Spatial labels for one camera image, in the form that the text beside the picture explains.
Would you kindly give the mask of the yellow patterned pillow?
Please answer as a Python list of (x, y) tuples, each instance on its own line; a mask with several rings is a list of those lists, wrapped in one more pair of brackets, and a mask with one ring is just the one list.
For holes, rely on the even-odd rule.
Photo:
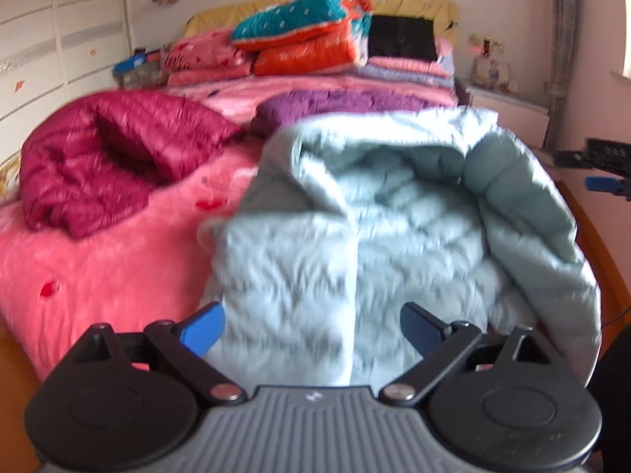
[(11, 203), (19, 198), (19, 172), (21, 153), (16, 152), (4, 160), (0, 167), (0, 203)]

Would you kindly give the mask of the teal orange folded quilt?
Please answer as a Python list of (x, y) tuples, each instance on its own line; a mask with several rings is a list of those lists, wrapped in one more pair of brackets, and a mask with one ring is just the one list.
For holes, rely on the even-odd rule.
[(289, 0), (241, 21), (231, 42), (254, 55), (254, 75), (339, 73), (368, 61), (370, 0)]

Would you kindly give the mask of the pink bed with blanket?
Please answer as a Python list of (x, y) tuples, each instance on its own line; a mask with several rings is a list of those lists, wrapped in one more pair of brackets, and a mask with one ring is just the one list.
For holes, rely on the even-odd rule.
[(1, 321), (45, 378), (90, 325), (138, 331), (195, 310), (211, 273), (198, 225), (228, 216), (258, 166), (262, 144), (230, 145), (183, 182), (154, 192), (139, 214), (89, 238), (32, 232), (21, 204), (1, 209)]

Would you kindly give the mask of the black cushion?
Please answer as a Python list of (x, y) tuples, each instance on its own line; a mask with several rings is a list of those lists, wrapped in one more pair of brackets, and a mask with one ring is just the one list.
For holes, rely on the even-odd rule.
[(374, 15), (368, 39), (370, 57), (437, 60), (433, 21), (421, 17)]

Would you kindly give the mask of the light blue down jacket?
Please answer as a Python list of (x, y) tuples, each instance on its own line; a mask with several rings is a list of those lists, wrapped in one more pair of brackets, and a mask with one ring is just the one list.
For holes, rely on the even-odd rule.
[(206, 360), (260, 384), (380, 389), (418, 360), (399, 314), (507, 333), (542, 326), (582, 380), (600, 291), (536, 156), (488, 110), (334, 113), (272, 134), (214, 251), (204, 303), (227, 315)]

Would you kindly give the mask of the wall power sockets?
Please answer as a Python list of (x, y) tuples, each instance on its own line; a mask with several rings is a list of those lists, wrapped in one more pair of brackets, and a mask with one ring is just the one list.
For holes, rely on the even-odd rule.
[(471, 33), (467, 36), (466, 44), (478, 56), (504, 53), (504, 43), (493, 37)]

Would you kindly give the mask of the purple down jacket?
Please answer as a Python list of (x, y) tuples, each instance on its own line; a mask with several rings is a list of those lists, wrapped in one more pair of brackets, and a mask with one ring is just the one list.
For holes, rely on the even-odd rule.
[(267, 138), (277, 129), (310, 116), (419, 111), (434, 107), (444, 107), (444, 104), (428, 97), (392, 90), (296, 90), (262, 101), (250, 122), (249, 131)]

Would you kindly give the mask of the framed child photo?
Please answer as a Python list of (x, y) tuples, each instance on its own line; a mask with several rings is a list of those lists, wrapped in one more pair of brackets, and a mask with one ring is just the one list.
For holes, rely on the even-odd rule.
[(510, 66), (507, 62), (491, 57), (478, 57), (472, 74), (476, 86), (491, 91), (507, 90), (511, 80)]

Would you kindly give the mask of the grey plaid curtain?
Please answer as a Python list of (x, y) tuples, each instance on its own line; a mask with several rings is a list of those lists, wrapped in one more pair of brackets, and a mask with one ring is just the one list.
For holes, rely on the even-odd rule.
[(549, 125), (543, 142), (550, 153), (557, 146), (568, 97), (577, 32), (577, 0), (552, 0), (552, 28), (551, 72), (545, 85)]

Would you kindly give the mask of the blue box on shelf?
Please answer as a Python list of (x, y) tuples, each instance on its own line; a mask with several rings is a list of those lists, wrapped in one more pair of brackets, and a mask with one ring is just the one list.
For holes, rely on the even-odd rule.
[(159, 50), (140, 52), (140, 54), (134, 54), (132, 57), (114, 65), (112, 75), (119, 77), (125, 73), (132, 72), (134, 69), (138, 69), (142, 65), (159, 61), (161, 61), (161, 52)]

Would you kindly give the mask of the white sliding wardrobe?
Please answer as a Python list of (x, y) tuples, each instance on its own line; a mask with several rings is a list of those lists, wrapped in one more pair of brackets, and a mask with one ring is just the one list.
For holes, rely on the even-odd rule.
[(1, 157), (131, 53), (125, 0), (1, 0)]

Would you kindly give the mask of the pink folded quilt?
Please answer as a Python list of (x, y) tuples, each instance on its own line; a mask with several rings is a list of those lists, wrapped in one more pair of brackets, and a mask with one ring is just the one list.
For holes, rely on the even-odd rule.
[(184, 37), (161, 51), (161, 72), (168, 87), (248, 77), (254, 57), (231, 41), (233, 27)]

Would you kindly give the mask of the crimson red down jacket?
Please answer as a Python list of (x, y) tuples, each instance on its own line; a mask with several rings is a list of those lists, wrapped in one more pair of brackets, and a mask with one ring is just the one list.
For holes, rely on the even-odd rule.
[(87, 238), (142, 211), (243, 137), (241, 125), (182, 96), (114, 90), (75, 99), (21, 148), (21, 206), (32, 231)]

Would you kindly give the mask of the pink lavender folded blankets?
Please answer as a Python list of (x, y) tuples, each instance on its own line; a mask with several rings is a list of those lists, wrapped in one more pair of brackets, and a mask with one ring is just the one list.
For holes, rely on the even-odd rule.
[(424, 61), (409, 58), (371, 57), (365, 66), (353, 67), (356, 76), (390, 82), (423, 84), (424, 86), (455, 90), (454, 47), (448, 39), (435, 40), (437, 59)]

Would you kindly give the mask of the white bedside nightstand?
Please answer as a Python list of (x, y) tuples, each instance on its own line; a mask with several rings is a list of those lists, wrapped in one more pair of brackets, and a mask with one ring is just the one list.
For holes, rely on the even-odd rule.
[(466, 86), (465, 93), (471, 106), (495, 111), (499, 126), (510, 129), (526, 145), (543, 148), (550, 120), (547, 108), (475, 86)]

